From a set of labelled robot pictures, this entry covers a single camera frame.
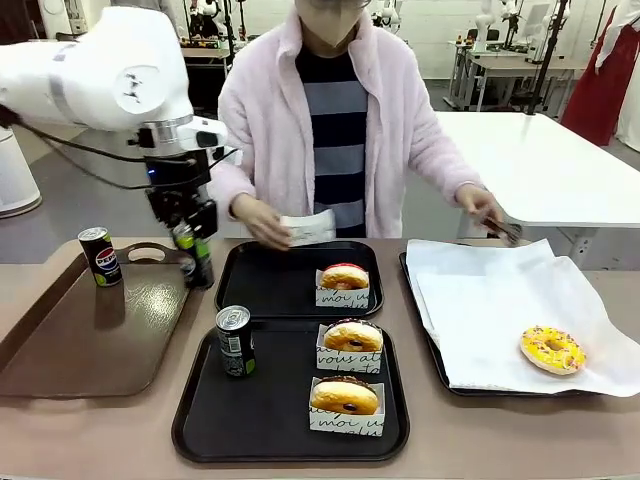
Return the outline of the person's left hand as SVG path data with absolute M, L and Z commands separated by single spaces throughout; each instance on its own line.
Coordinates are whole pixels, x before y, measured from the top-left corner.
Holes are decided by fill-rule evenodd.
M 461 185 L 455 193 L 456 202 L 478 223 L 485 220 L 502 222 L 503 212 L 494 196 L 474 184 Z

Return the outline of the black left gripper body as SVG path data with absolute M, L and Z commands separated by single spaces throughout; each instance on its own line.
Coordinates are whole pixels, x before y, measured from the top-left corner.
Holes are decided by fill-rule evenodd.
M 170 230 L 184 222 L 195 235 L 214 235 L 216 203 L 206 190 L 211 180 L 208 152 L 144 160 L 150 184 L 145 194 L 156 219 Z

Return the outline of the person's right hand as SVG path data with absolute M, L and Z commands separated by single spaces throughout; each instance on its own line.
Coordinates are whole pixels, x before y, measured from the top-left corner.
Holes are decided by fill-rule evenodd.
M 231 202 L 230 212 L 260 244 L 280 251 L 291 247 L 290 231 L 281 224 L 279 213 L 268 204 L 241 193 Z

